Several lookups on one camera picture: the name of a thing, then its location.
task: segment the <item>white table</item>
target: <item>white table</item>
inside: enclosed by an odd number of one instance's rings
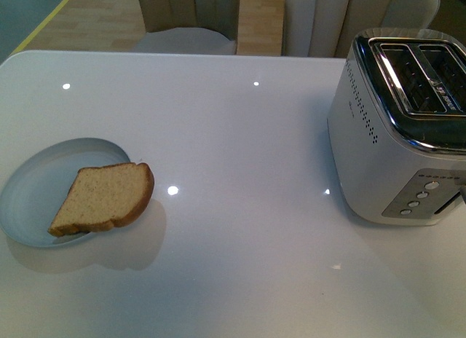
[[[31,155],[81,137],[147,162],[156,186],[134,224],[82,242],[32,248],[1,233],[0,335],[466,337],[463,206],[403,228],[344,204],[326,126],[343,65],[88,52],[6,61],[0,188]]]

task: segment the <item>slice of bread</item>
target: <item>slice of bread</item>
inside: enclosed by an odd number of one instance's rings
[[[60,237],[125,227],[144,212],[153,190],[146,163],[82,168],[48,231]]]

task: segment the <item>chair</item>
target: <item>chair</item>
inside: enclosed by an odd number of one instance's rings
[[[139,0],[146,35],[133,52],[233,55],[240,0]]]
[[[345,58],[367,28],[426,28],[440,0],[285,0],[282,55]]]

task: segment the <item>silver toaster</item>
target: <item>silver toaster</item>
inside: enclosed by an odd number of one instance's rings
[[[433,225],[466,191],[466,49],[432,30],[355,37],[328,115],[341,190],[381,224]]]

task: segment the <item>plate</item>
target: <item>plate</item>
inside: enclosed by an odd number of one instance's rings
[[[48,147],[24,162],[0,194],[0,227],[13,240],[33,247],[53,247],[82,239],[86,233],[63,237],[47,230],[83,167],[129,162],[110,141],[78,138]]]

